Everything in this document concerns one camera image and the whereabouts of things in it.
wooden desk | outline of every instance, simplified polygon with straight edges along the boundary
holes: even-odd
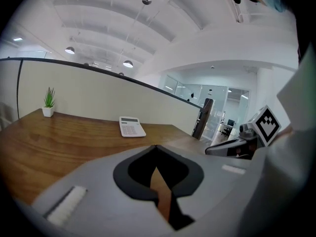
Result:
[[[44,189],[92,159],[155,144],[204,154],[205,144],[173,125],[142,127],[146,137],[124,138],[119,122],[61,113],[45,118],[38,109],[0,132],[0,171],[12,195],[31,204]],[[152,186],[167,193],[157,171]]]

ceiling light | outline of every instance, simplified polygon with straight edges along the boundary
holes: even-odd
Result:
[[[128,67],[128,68],[134,67],[133,63],[132,63],[131,61],[129,61],[129,60],[124,61],[124,62],[123,62],[123,65],[126,66],[126,67]]]
[[[74,54],[75,53],[75,49],[72,46],[69,46],[65,49],[65,51],[69,54]]]

white partition wall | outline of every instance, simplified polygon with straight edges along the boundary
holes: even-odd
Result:
[[[17,80],[21,61],[0,61],[0,130],[18,120]]]
[[[172,124],[191,135],[199,108],[148,87],[78,67],[23,61],[19,81],[20,118],[44,105],[55,89],[55,111],[93,119],[137,117],[142,123]]]

white ceiling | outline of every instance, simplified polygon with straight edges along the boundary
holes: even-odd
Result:
[[[209,29],[257,24],[295,31],[293,15],[242,0],[50,0],[80,60],[134,70],[170,43]]]

calculator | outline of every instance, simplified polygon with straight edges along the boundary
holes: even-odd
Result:
[[[138,118],[119,117],[120,132],[123,137],[144,137],[146,133]]]

